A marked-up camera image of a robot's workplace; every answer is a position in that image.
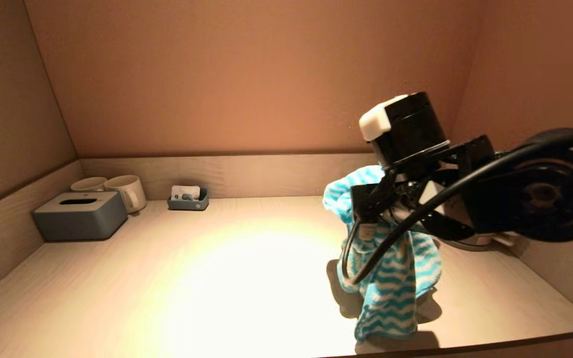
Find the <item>blue white striped towel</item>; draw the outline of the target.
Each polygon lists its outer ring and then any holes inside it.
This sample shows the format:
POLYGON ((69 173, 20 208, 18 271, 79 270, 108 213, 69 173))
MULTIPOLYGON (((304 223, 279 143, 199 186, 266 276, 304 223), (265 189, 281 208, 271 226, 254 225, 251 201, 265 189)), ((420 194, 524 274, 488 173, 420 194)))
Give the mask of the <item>blue white striped towel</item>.
MULTIPOLYGON (((355 185, 378 183, 382 177, 384 170, 370 165, 330 182, 324 190, 324 208, 351 231, 354 218, 350 189, 355 185)), ((442 260, 435 238, 416 231, 404 233, 369 276, 357 284, 347 283, 341 264, 337 264, 342 290, 363 298, 355 339, 363 342, 373 335, 395 339, 414 335, 418 326, 417 300, 436 287, 441 274, 442 260)))

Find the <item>small grey-blue tray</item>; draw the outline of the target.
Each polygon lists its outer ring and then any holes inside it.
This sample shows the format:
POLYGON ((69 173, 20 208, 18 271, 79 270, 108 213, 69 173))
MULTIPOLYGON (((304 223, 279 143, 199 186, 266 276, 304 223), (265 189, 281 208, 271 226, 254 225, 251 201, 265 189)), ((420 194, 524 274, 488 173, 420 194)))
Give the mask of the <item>small grey-blue tray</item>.
POLYGON ((167 199, 168 209, 173 211, 205 211, 209 206, 209 190, 201 186, 198 200, 173 200, 172 196, 167 199))

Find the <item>white electric kettle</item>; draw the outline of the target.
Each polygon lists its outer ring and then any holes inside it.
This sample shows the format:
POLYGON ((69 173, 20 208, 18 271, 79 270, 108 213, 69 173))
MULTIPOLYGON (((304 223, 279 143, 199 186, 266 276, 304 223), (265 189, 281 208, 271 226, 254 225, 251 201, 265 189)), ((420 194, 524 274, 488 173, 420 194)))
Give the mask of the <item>white electric kettle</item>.
POLYGON ((476 234, 470 238, 464 240, 453 241, 444 240, 439 238, 439 242, 445 243, 451 247, 457 248, 459 250, 466 250, 469 252, 480 252, 484 251, 491 246, 493 243, 500 243, 505 247, 513 247, 515 242, 519 238, 519 234, 516 233, 487 233, 487 234, 476 234))

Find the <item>white sachet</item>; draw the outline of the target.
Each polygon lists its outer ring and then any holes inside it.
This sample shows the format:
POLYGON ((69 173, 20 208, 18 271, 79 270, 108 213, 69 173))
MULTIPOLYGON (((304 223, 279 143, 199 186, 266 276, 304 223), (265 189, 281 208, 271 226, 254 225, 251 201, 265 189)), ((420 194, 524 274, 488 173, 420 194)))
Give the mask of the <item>white sachet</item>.
POLYGON ((172 201, 198 201, 201 188, 197 185, 174 185, 171 189, 172 201))

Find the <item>grey tissue box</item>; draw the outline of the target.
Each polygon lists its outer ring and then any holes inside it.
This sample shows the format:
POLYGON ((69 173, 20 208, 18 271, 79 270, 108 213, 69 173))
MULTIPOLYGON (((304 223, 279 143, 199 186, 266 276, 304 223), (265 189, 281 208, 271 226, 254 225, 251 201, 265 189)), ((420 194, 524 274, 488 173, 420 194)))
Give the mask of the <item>grey tissue box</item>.
POLYGON ((31 213, 46 242, 99 242, 127 221, 117 192, 65 192, 31 213))

